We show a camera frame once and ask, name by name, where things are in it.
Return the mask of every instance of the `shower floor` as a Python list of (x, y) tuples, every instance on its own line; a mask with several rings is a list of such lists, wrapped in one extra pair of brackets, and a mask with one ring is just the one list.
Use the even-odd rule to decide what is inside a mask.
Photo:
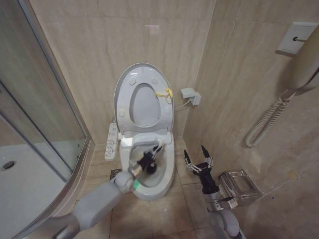
[[(72, 168), (82, 144), (83, 140), (53, 142)], [(35, 146), (46, 156), (53, 154), (45, 143), (36, 143)], [(70, 176), (71, 172), (64, 163), (56, 156), (55, 160), (59, 160), (63, 175)], [(2, 166), (9, 161), (15, 161), (15, 165), (4, 170)], [(64, 185), (27, 144), (0, 146), (1, 238), (12, 238), (32, 223), (52, 203)]]

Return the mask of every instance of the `coiled phone cord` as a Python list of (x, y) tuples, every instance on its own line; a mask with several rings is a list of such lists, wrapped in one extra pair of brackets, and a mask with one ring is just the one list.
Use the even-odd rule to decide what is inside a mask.
[[(274, 102), (270, 108), (264, 113), (264, 115), (258, 120), (255, 126), (248, 132), (246, 136), (245, 143), (248, 147), (256, 146), (263, 137), (268, 133), (271, 127), (274, 125), (276, 120), (280, 117), (280, 115), (284, 112), (284, 110), (288, 107), (292, 97), (296, 94), (294, 91), (288, 98), (282, 100), (282, 96), (287, 92), (286, 90), (280, 97), (279, 100)], [(263, 129), (259, 132), (256, 138), (251, 142), (252, 136), (256, 133), (256, 131), (263, 126)]]

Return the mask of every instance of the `electrical box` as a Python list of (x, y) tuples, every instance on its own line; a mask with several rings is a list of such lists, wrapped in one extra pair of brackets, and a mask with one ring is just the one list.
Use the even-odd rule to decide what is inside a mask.
[(196, 92), (193, 88), (184, 88), (181, 89), (181, 94), (183, 95), (183, 98), (190, 98), (190, 102), (193, 104), (193, 106), (199, 105), (200, 102), (200, 94)]

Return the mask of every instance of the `tile wall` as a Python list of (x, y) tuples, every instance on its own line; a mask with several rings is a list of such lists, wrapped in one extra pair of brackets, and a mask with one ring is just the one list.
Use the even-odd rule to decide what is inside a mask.
[[(95, 144), (105, 144), (113, 92), (129, 66), (148, 62), (180, 89), (194, 87), (215, 0), (30, 0)], [(175, 114), (181, 136), (188, 108)]]
[(293, 21), (319, 22), (319, 2), (216, 1), (195, 84), (202, 102), (189, 110), (183, 134), (194, 161), (202, 159), (200, 144), (215, 156), (214, 176), (244, 168), (264, 194), (235, 210), (250, 238), (318, 233), (319, 88), (295, 97), (258, 146), (243, 141), (285, 88), (291, 58), (275, 50)]

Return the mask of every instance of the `floor tile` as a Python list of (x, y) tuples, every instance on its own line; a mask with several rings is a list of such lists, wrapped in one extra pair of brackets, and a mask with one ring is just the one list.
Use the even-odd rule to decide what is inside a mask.
[(105, 144), (98, 144), (94, 147), (91, 165), (99, 165), (106, 162), (104, 159), (105, 148)]
[(111, 213), (107, 214), (94, 227), (81, 231), (75, 239), (108, 239), (110, 234)]
[(172, 233), (168, 235), (161, 235), (153, 239), (197, 239), (195, 231), (184, 231), (179, 233)]
[(110, 239), (147, 239), (152, 237), (150, 203), (127, 193), (113, 209)]
[(183, 185), (182, 188), (194, 229), (209, 226), (206, 202), (201, 191), (202, 185), (188, 184)]
[(175, 156), (184, 155), (184, 149), (186, 149), (186, 145), (183, 137), (174, 138), (174, 148), (175, 148)]
[(180, 185), (180, 180), (179, 180), (179, 176), (178, 176), (177, 170), (175, 169), (174, 179), (173, 179), (173, 181), (171, 183), (171, 187), (179, 186), (179, 185)]
[(219, 239), (211, 227), (197, 229), (197, 239)]
[(200, 182), (199, 177), (186, 168), (184, 156), (175, 156), (175, 164), (182, 185)]
[(105, 175), (111, 175), (111, 170), (113, 169), (117, 169), (117, 162), (91, 165), (87, 178), (104, 178)]
[(181, 186), (174, 186), (167, 194), (150, 202), (153, 237), (192, 230), (192, 223)]

